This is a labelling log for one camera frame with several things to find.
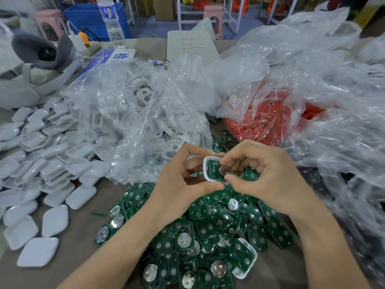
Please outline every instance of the person's left hand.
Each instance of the person's left hand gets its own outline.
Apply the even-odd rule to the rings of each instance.
[[[190,155],[199,155],[188,159]],[[219,181],[202,181],[202,177],[189,177],[203,169],[205,156],[223,157],[199,146],[184,143],[173,159],[161,171],[150,198],[145,206],[159,211],[162,227],[182,216],[199,197],[224,189]]]

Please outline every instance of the person's right hand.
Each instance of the person's right hand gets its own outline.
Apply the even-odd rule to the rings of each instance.
[[[242,172],[247,166],[254,168],[260,174],[257,181],[245,181],[230,174],[224,179],[236,192],[257,197],[277,212],[303,218],[312,204],[321,203],[281,148],[245,140],[227,152],[219,163],[234,171]]]

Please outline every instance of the hand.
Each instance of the hand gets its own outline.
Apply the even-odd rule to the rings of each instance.
[[[188,159],[190,155],[199,156]],[[203,181],[201,177],[189,178],[189,175],[203,170],[205,156],[218,156],[218,154],[184,143],[173,159],[164,165],[155,188],[145,204],[159,211],[157,214],[162,228],[182,216],[199,197],[224,189],[224,184],[218,181]]]
[[[236,175],[224,178],[238,193],[249,194],[266,202],[278,212],[301,218],[311,204],[321,201],[307,185],[285,150],[245,140],[226,153],[219,162],[234,171],[254,168],[257,181],[245,181]]]

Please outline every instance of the pink plastic stool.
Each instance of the pink plastic stool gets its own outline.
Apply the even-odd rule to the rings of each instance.
[[[223,7],[222,5],[206,5],[203,9],[203,18],[216,17],[217,22],[214,29],[215,38],[223,39]]]
[[[65,15],[60,10],[49,9],[37,11],[35,17],[42,35],[49,41],[57,42],[63,33],[65,33]]]

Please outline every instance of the blue plastic crate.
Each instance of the blue plastic crate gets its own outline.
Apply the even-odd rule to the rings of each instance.
[[[128,27],[126,13],[122,3],[116,3],[115,9],[119,17],[119,23],[122,27],[124,38],[131,38],[130,28]],[[102,15],[97,4],[76,4],[64,11],[67,19],[79,30],[87,34],[88,37],[96,40],[95,36],[85,28],[92,31],[101,41],[107,42],[108,37],[107,28],[103,21]],[[70,24],[73,32],[78,33],[76,29]]]

